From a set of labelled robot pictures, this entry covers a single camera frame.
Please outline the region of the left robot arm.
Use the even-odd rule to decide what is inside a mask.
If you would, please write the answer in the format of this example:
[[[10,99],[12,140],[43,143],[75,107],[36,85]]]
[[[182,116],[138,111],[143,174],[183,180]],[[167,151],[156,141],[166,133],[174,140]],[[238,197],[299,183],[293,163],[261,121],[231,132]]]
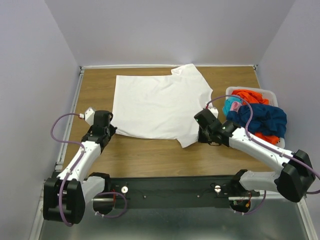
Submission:
[[[43,190],[43,218],[63,222],[68,227],[80,223],[93,197],[104,198],[110,194],[108,174],[87,173],[117,129],[111,124],[113,113],[107,110],[90,107],[77,116],[90,127],[77,142],[79,149],[71,162],[58,176],[48,178]]]

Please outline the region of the white t shirt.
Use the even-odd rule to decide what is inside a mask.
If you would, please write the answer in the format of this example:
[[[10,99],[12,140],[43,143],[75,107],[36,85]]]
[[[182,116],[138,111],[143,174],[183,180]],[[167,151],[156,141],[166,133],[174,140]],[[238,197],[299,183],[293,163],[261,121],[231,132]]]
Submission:
[[[194,116],[212,93],[194,64],[174,68],[170,75],[117,75],[111,123],[118,135],[177,140],[186,148],[198,140]]]

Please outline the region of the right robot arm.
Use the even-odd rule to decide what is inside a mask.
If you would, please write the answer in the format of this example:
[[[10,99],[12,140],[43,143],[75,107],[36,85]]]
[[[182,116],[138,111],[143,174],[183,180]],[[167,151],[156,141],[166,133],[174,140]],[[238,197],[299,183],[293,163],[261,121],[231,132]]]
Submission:
[[[271,191],[298,203],[315,181],[316,174],[306,152],[292,152],[270,144],[232,121],[221,123],[208,108],[197,113],[194,119],[201,139],[242,151],[272,169],[271,172],[240,171],[230,183],[234,195],[241,196],[252,190]]]

